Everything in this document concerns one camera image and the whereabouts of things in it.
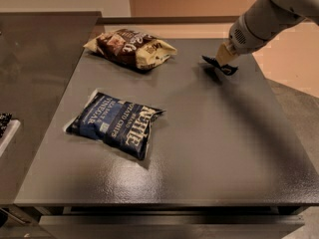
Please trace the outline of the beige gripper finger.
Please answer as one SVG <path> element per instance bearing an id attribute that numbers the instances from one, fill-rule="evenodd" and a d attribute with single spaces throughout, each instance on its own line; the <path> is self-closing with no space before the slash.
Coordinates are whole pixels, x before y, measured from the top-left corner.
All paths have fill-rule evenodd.
<path id="1" fill-rule="evenodd" d="M 231 41 L 225 41 L 219 46 L 215 59 L 220 66 L 225 66 L 237 57 L 238 54 L 233 43 Z"/>

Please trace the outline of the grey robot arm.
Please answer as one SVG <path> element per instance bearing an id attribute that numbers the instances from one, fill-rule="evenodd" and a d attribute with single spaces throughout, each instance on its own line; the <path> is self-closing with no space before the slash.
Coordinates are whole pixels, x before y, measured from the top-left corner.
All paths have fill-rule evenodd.
<path id="1" fill-rule="evenodd" d="M 215 59 L 224 66 L 240 55 L 254 53 L 305 19 L 319 24 L 319 0 L 256 0 L 231 26 Z"/>

